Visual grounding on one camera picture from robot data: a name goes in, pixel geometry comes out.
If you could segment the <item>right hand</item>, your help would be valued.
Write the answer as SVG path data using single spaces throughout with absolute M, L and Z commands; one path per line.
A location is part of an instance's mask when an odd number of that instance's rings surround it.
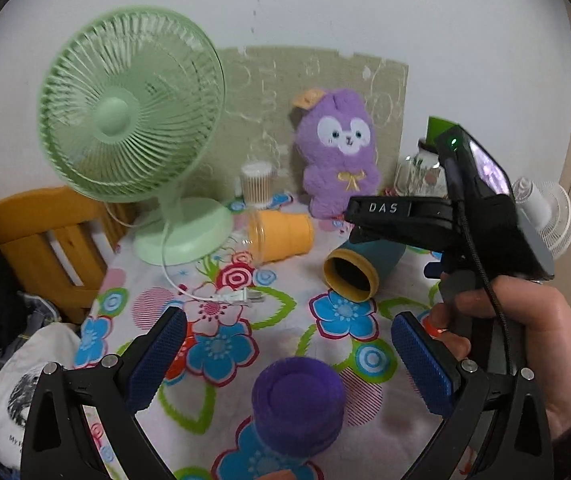
M 526 355 L 543 389 L 551 438 L 571 431 L 571 307 L 549 285 L 499 276 L 491 282 L 502 312 L 525 326 Z

